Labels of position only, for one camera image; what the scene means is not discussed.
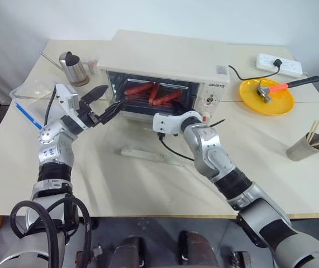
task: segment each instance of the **stainless steel kettle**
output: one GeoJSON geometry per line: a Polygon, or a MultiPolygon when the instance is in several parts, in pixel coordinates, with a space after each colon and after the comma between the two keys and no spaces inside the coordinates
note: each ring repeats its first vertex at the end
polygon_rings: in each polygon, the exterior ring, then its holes
{"type": "Polygon", "coordinates": [[[90,79],[78,56],[70,51],[64,52],[60,55],[59,62],[71,85],[81,87],[89,82],[90,79]]]}

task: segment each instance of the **white power strip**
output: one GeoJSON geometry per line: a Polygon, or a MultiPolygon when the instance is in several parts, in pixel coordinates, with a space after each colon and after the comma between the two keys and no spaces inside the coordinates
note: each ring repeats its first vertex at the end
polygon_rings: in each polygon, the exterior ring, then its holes
{"type": "Polygon", "coordinates": [[[277,67],[273,65],[273,62],[279,59],[282,61],[280,66],[279,74],[286,75],[289,77],[301,77],[303,74],[302,66],[299,61],[288,60],[284,58],[279,58],[267,54],[259,54],[256,59],[256,68],[263,71],[269,71],[271,73],[275,73],[277,71],[277,67]]]}

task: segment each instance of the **hot dog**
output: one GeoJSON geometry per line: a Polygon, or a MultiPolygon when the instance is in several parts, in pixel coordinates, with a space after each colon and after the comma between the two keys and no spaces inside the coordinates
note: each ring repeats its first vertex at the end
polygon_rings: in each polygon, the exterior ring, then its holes
{"type": "Polygon", "coordinates": [[[180,95],[182,95],[182,91],[178,90],[176,92],[173,92],[172,94],[168,94],[168,95],[165,95],[161,98],[155,99],[153,101],[153,105],[158,106],[158,105],[161,105],[163,103],[170,102],[173,99],[180,97],[180,95]]]}
{"type": "Polygon", "coordinates": [[[157,82],[152,87],[152,92],[150,93],[149,100],[148,100],[149,104],[152,104],[154,99],[157,97],[157,94],[158,94],[158,91],[159,91],[159,86],[160,86],[160,84],[157,82]]]}
{"type": "Polygon", "coordinates": [[[134,88],[128,88],[125,91],[125,95],[134,95],[150,89],[153,86],[153,82],[146,83],[144,85],[138,85],[134,88]]]}

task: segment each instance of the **toaster oven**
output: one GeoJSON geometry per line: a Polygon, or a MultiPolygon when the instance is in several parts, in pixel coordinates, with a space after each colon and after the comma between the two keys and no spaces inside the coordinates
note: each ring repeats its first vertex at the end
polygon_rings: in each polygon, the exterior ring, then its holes
{"type": "Polygon", "coordinates": [[[150,121],[155,113],[181,114],[195,109],[208,121],[228,86],[228,46],[223,42],[119,30],[102,50],[97,69],[108,84],[110,102],[125,100],[122,114],[150,121]],[[175,91],[174,101],[152,105],[150,90],[126,91],[159,83],[156,98],[175,91]]]}

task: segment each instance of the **gray wall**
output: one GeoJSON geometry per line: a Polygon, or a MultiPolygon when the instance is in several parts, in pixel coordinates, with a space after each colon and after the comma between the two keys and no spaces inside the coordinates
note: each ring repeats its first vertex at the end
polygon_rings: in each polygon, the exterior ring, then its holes
{"type": "Polygon", "coordinates": [[[316,0],[0,0],[0,98],[9,100],[47,39],[108,40],[119,28],[284,45],[304,71],[319,75],[316,0]]]}

